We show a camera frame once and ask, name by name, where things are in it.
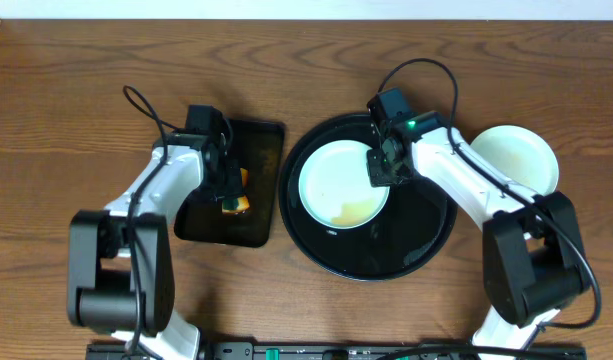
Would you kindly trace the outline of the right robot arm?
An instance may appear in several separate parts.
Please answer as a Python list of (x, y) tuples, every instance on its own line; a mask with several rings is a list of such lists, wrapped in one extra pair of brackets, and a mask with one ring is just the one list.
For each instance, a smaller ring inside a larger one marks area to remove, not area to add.
[(529, 357), (528, 348), (586, 291), (598, 290), (575, 208), (502, 174), (464, 141), (453, 118), (415, 113), (398, 89), (367, 104), (381, 136), (368, 153), (372, 186), (421, 179), (441, 188), (482, 231), (483, 281), (491, 308), (472, 346), (482, 359)]

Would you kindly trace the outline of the light blue plate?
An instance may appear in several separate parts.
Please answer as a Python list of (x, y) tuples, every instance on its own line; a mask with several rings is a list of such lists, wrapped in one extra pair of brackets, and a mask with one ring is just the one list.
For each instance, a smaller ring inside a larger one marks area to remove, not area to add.
[(553, 193), (559, 181), (559, 163), (538, 134), (515, 125), (500, 125), (479, 134), (471, 147), (506, 176), (541, 195)]
[(377, 216), (390, 189), (371, 185), (367, 152), (356, 140), (337, 140), (317, 148), (298, 177), (298, 194), (307, 213), (334, 229), (352, 229)]

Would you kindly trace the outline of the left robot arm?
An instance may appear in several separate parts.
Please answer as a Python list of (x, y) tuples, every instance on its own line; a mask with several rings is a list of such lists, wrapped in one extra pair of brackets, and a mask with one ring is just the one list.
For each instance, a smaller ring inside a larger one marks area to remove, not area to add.
[(183, 128), (153, 146), (131, 186), (97, 211), (81, 210), (69, 225), (67, 316), (107, 332), (125, 356), (195, 359), (200, 331), (174, 309), (168, 226), (187, 201), (220, 203), (243, 195), (230, 157), (234, 131), (216, 108), (192, 105)]

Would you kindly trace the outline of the green and yellow sponge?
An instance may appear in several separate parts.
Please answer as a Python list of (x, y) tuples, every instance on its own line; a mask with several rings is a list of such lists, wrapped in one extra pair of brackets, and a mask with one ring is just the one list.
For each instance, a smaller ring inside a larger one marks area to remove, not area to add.
[(221, 211), (223, 214), (241, 214), (250, 208), (249, 200), (245, 193), (248, 181), (249, 171), (245, 168), (240, 168), (239, 181), (234, 183), (237, 193), (235, 195), (228, 195), (222, 200)]

